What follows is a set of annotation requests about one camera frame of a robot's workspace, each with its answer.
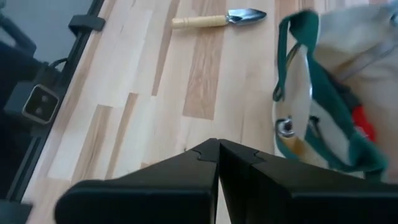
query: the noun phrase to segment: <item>black bracket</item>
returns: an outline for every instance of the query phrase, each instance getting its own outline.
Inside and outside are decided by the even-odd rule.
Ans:
[[[75,36],[79,32],[91,32],[92,30],[101,31],[105,25],[105,20],[91,15],[75,15],[69,22],[69,29]]]

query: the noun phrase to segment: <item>metal blade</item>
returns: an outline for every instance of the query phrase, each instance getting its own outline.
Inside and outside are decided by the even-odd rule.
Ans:
[[[231,9],[226,15],[228,22],[236,25],[246,25],[260,21],[267,13],[257,9]]]

